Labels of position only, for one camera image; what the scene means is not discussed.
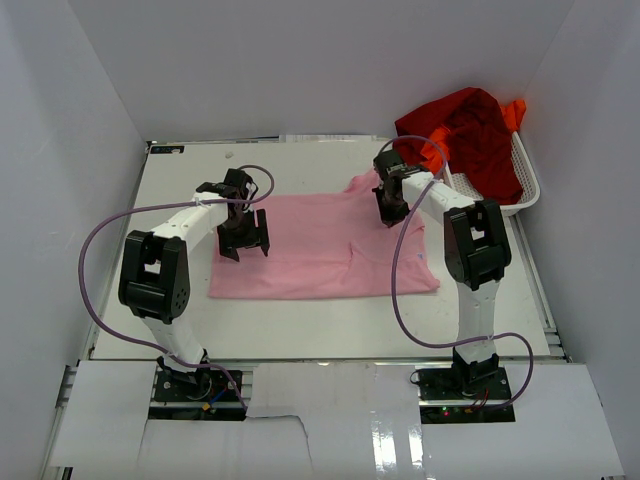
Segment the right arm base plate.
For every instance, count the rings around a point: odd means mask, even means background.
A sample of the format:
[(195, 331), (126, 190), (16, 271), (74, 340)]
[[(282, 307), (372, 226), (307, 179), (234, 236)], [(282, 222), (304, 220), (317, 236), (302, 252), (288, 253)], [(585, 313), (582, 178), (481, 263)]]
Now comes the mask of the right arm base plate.
[(450, 368), (422, 368), (409, 377), (418, 388), (423, 425), (514, 423), (512, 405), (498, 408), (511, 398), (506, 370), (479, 383), (466, 385)]

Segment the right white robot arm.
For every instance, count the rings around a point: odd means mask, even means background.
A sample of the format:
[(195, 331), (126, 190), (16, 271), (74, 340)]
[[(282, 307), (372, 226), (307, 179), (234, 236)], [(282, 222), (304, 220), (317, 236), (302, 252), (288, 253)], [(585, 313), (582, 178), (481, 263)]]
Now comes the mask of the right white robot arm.
[[(499, 369), (494, 344), (495, 300), (512, 260), (500, 205), (477, 201), (452, 189), (422, 166), (410, 166), (394, 150), (373, 160), (379, 185), (373, 189), (381, 221), (401, 226), (391, 267), (391, 298), (396, 320), (414, 343), (452, 350), (451, 384), (461, 397), (484, 391)], [(420, 210), (443, 226), (444, 260), (458, 292), (458, 337), (450, 343), (421, 341), (405, 326), (397, 301), (397, 273), (402, 241)]]

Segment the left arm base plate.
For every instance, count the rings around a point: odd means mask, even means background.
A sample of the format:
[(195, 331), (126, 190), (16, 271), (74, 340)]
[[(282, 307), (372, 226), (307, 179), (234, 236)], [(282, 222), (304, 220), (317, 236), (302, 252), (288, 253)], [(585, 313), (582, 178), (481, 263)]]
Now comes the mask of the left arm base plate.
[(246, 419), (246, 413), (223, 372), (205, 371), (197, 384), (189, 384), (158, 369), (148, 417), (151, 420), (241, 422)]

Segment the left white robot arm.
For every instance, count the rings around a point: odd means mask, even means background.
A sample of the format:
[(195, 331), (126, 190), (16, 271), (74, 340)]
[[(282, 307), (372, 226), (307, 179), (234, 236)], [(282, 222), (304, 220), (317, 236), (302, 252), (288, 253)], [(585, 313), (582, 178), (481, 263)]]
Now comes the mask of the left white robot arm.
[(207, 353), (183, 317), (190, 299), (189, 254), (209, 234), (219, 254), (238, 262), (241, 249), (270, 248), (266, 211), (250, 208), (258, 186), (245, 166), (229, 169), (223, 181), (205, 182), (191, 202), (149, 231), (131, 231), (124, 244), (118, 298), (142, 319), (166, 350), (160, 368), (188, 398), (211, 387)]

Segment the pink t shirt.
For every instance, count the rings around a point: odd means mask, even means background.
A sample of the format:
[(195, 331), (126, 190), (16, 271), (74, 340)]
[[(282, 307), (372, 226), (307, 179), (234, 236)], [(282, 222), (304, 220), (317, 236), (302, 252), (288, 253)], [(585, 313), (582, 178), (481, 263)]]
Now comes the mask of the pink t shirt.
[[(311, 300), (386, 296), (401, 227), (385, 226), (373, 189), (374, 171), (351, 179), (339, 193), (270, 195), (266, 210), (270, 249), (242, 250), (234, 262), (216, 254), (209, 296), (215, 299)], [(428, 268), (425, 225), (410, 221), (402, 241), (397, 293), (437, 290)]]

